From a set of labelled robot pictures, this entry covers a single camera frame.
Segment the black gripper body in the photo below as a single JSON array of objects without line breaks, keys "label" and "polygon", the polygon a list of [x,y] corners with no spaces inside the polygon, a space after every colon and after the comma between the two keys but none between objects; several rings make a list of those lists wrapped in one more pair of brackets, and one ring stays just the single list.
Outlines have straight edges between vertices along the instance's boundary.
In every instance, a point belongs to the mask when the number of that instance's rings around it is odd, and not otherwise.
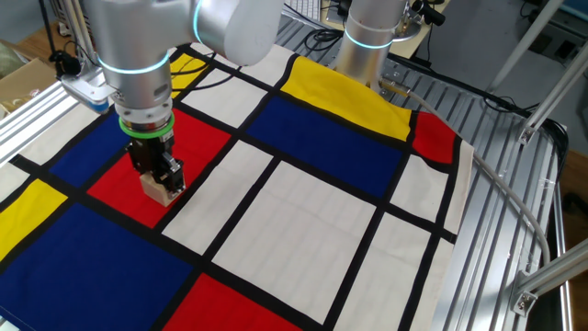
[{"label": "black gripper body", "polygon": [[153,171],[158,172],[163,154],[173,153],[174,135],[172,133],[151,139],[130,138],[128,154],[150,156],[153,161]]}]

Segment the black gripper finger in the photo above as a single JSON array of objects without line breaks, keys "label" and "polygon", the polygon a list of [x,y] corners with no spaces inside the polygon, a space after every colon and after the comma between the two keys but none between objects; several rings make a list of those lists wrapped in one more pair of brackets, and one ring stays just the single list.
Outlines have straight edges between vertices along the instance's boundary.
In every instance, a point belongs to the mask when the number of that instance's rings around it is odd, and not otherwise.
[{"label": "black gripper finger", "polygon": [[130,157],[133,168],[141,175],[152,173],[153,161],[150,156],[132,155]]},{"label": "black gripper finger", "polygon": [[158,167],[158,179],[168,192],[180,193],[186,188],[183,161],[163,154]]}]

